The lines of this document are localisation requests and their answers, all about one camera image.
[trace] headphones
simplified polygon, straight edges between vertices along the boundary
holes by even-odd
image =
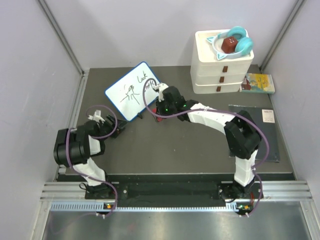
[[[222,38],[228,38],[231,36],[233,36],[235,39],[238,40],[238,43],[235,47],[235,52],[227,54],[227,53],[218,51],[215,46],[217,40]],[[229,31],[224,31],[219,33],[217,36],[207,37],[206,40],[212,44],[213,52],[216,54],[217,60],[237,59],[242,56],[248,55],[254,46],[254,42],[252,41],[252,39],[246,36],[247,36],[247,31],[243,27],[235,26],[231,28]]]

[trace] red object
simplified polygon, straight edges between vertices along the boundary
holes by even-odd
[[[156,114],[157,113],[157,108],[152,109],[152,112]],[[163,118],[157,117],[157,116],[154,116],[154,118],[155,118],[155,120],[157,122],[161,122],[163,120]]]
[[[227,37],[223,40],[221,49],[225,54],[232,54],[236,50],[238,40],[234,36]]]

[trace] white wall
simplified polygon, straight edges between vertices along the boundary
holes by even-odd
[[[194,34],[243,26],[261,64],[296,0],[46,0],[85,69],[191,64]]]
[[[320,211],[320,2],[308,0],[293,22],[266,73],[295,170],[308,181]]]
[[[35,0],[0,2],[0,239],[28,239],[80,75]]]

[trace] white label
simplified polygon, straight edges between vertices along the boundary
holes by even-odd
[[[264,123],[275,123],[275,115],[273,110],[262,109],[262,120]]]

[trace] gray table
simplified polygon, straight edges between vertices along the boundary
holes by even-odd
[[[105,89],[130,71],[130,67],[93,68],[89,72],[78,125],[87,121],[85,111],[97,104],[107,105],[120,113],[105,96]],[[228,105],[272,108],[267,94],[221,93],[195,94],[189,66],[152,67],[161,82],[176,86],[186,100],[193,99],[215,109],[228,110]],[[226,137],[200,124],[181,122],[177,118],[160,123],[147,111],[143,119],[136,118],[116,139],[105,141],[104,155],[94,161],[109,174],[156,173],[234,173],[235,161],[229,157]],[[267,162],[259,173],[292,173],[293,169],[284,141],[277,128],[280,163]]]

